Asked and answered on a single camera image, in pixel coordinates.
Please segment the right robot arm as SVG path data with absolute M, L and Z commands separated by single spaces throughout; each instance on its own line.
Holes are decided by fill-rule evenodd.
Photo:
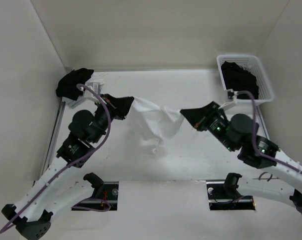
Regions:
M 228 151 L 238 151 L 237 158 L 244 164 L 283 181 L 282 185 L 276 185 L 231 172 L 222 186 L 227 198 L 234 201 L 257 196 L 287 204 L 302 214 L 302 166 L 275 143 L 257 134 L 259 124 L 254 117 L 237 113 L 227 119 L 214 101 L 201 108 L 182 109 L 180 113 L 197 131 L 209 131 Z

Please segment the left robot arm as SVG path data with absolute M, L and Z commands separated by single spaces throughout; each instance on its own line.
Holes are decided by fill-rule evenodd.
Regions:
M 73 116 L 68 126 L 70 133 L 45 173 L 25 197 L 14 204 L 6 204 L 1 210 L 21 236 L 38 240 L 65 210 L 76 208 L 82 200 L 102 196 L 104 181 L 94 173 L 87 173 L 83 180 L 61 195 L 57 192 L 99 149 L 93 144 L 102 146 L 106 142 L 112 121 L 124 120 L 133 101 L 132 96 L 116 98 L 103 94 L 94 113 L 80 110 Z

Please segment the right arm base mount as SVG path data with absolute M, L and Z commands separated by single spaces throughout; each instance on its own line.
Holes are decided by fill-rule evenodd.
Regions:
M 206 181 L 208 205 L 211 211 L 255 211 L 252 196 L 227 193 L 223 180 Z

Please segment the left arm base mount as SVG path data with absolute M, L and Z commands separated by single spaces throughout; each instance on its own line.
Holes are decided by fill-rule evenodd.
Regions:
M 119 197 L 119 182 L 105 182 L 93 195 L 82 200 L 71 208 L 72 211 L 108 212 L 117 211 Z

